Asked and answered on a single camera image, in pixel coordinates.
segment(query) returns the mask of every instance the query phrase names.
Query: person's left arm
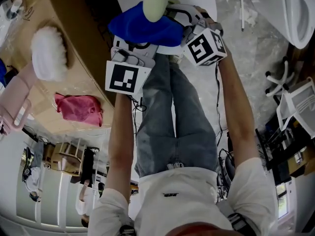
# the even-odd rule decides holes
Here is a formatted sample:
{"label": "person's left arm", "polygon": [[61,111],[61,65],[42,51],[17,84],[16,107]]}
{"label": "person's left arm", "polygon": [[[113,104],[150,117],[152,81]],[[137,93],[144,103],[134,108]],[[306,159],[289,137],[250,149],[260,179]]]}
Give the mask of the person's left arm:
{"label": "person's left arm", "polygon": [[133,126],[131,100],[117,93],[112,130],[108,147],[109,171],[102,197],[90,216],[90,236],[119,234],[129,224],[128,203],[133,161]]}

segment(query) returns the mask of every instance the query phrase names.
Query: pink cloth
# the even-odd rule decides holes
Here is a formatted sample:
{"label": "pink cloth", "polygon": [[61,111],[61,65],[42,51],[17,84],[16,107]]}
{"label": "pink cloth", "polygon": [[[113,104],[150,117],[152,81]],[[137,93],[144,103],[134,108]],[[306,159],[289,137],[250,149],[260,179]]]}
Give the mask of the pink cloth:
{"label": "pink cloth", "polygon": [[84,122],[94,126],[102,126],[103,110],[100,102],[93,96],[63,96],[55,94],[57,112],[62,113],[65,120]]}

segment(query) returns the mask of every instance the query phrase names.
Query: pink bottle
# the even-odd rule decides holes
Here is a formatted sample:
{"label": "pink bottle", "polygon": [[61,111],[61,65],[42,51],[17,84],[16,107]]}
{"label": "pink bottle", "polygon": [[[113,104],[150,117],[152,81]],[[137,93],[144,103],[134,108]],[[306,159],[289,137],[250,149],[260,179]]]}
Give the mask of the pink bottle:
{"label": "pink bottle", "polygon": [[[22,130],[32,108],[28,95],[37,80],[32,62],[30,62],[17,76],[13,77],[0,95],[0,128],[3,125],[5,135],[10,134],[11,130]],[[25,112],[19,124],[16,125],[14,121],[23,106]]]}

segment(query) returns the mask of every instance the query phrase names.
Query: concrete floor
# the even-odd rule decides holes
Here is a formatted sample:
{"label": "concrete floor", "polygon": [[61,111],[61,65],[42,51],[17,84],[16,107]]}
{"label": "concrete floor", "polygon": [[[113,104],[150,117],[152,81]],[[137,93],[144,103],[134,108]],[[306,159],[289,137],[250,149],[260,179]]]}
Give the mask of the concrete floor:
{"label": "concrete floor", "polygon": [[[265,96],[265,90],[270,83],[265,79],[267,70],[274,71],[286,54],[288,42],[253,8],[251,0],[245,2],[245,31],[241,31],[240,0],[216,0],[218,9],[218,22],[224,29],[224,40],[233,54],[233,58],[250,100],[255,117],[255,125],[263,129],[264,124],[277,107],[272,98]],[[217,84],[215,71],[207,67],[196,68],[187,59],[183,59],[180,68],[196,87],[204,112],[216,133],[219,132],[218,116],[216,111]],[[220,89],[221,125],[226,127],[223,105],[223,92]],[[35,122],[29,123],[39,132],[43,130]],[[107,160],[107,148],[110,129],[88,130],[68,134],[73,138],[81,137],[91,146],[101,149],[100,158]],[[58,141],[60,136],[52,136]],[[219,148],[227,148],[226,132],[223,134]],[[138,179],[135,172],[133,179]]]}

